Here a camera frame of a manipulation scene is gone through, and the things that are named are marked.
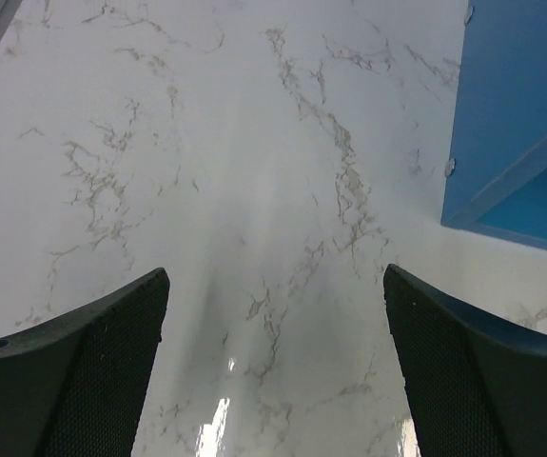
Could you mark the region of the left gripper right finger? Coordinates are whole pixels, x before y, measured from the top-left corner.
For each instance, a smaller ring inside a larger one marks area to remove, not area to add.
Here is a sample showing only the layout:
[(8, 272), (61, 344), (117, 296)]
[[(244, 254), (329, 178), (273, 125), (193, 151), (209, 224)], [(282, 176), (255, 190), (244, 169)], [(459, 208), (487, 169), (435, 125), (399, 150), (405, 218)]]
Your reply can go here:
[(547, 335), (389, 265), (390, 332), (423, 456), (547, 456)]

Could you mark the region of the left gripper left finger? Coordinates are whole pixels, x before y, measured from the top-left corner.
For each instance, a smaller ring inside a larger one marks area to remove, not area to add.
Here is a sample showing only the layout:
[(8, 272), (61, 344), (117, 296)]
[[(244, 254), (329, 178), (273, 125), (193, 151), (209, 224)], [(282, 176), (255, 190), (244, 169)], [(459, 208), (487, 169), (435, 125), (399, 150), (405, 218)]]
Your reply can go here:
[(169, 295), (163, 268), (0, 337), (0, 456), (128, 456)]

